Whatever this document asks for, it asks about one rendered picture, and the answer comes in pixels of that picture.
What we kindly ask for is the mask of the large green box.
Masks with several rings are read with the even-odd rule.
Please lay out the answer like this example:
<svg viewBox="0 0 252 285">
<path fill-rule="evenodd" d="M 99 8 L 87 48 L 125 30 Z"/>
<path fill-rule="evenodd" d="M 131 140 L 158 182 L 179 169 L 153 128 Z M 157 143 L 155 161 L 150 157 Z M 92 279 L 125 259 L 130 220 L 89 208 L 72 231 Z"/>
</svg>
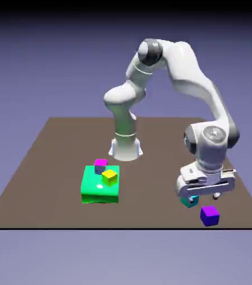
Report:
<svg viewBox="0 0 252 285">
<path fill-rule="evenodd" d="M 118 203 L 120 167 L 109 165 L 107 169 L 112 169 L 118 174 L 118 182 L 111 187 L 103 185 L 101 175 L 95 174 L 94 165 L 85 166 L 81 183 L 82 203 Z"/>
</svg>

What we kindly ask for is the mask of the small yellow cube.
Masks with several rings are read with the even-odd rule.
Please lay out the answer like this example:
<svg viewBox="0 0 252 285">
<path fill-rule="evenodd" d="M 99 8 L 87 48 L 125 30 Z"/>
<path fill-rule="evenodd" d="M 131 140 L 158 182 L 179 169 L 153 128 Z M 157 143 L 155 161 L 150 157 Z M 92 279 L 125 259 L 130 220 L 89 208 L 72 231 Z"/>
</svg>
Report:
<svg viewBox="0 0 252 285">
<path fill-rule="evenodd" d="M 112 169 L 102 172 L 101 177 L 103 185 L 107 187 L 111 187 L 118 182 L 118 174 Z"/>
</svg>

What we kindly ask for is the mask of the small teal cube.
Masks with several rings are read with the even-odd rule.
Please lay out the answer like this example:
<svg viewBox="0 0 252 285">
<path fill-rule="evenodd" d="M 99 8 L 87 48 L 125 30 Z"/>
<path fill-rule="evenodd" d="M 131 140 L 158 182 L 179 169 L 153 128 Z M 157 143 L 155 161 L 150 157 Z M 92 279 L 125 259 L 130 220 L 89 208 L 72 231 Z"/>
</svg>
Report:
<svg viewBox="0 0 252 285">
<path fill-rule="evenodd" d="M 195 196 L 195 199 L 194 199 L 193 203 L 189 202 L 189 198 L 180 198 L 180 201 L 187 208 L 192 208 L 192 207 L 198 205 L 198 203 L 199 203 L 199 196 L 198 195 Z"/>
</svg>

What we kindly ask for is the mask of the small magenta cube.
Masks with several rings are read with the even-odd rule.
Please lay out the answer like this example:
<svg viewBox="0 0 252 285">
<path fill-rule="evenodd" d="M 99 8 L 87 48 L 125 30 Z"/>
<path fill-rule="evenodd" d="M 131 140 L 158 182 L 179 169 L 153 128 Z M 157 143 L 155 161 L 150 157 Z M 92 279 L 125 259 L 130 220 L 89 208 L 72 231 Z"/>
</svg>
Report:
<svg viewBox="0 0 252 285">
<path fill-rule="evenodd" d="M 95 174 L 101 175 L 106 169 L 108 165 L 108 160 L 107 159 L 96 159 L 95 160 Z"/>
</svg>

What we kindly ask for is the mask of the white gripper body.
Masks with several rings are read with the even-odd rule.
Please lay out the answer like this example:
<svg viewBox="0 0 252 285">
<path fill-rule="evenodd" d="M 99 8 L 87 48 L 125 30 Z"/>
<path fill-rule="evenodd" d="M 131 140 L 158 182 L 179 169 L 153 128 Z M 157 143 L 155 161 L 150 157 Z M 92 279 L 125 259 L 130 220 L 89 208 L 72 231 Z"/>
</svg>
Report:
<svg viewBox="0 0 252 285">
<path fill-rule="evenodd" d="M 216 196 L 217 193 L 222 194 L 232 191 L 235 187 L 235 173 L 235 169 L 224 170 L 221 172 L 221 179 L 211 185 L 207 185 L 205 182 L 186 183 L 182 175 L 180 175 L 176 182 L 177 196 L 181 198 L 209 194 Z"/>
</svg>

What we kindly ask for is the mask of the small purple cube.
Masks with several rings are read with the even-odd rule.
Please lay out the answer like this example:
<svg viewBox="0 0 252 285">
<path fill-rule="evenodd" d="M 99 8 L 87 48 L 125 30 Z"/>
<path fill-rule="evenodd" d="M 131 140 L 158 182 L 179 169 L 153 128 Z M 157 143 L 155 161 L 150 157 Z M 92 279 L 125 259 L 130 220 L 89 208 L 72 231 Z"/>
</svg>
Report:
<svg viewBox="0 0 252 285">
<path fill-rule="evenodd" d="M 204 226 L 214 226 L 218 225 L 220 218 L 220 213 L 217 208 L 213 205 L 202 207 L 200 211 L 200 219 Z"/>
</svg>

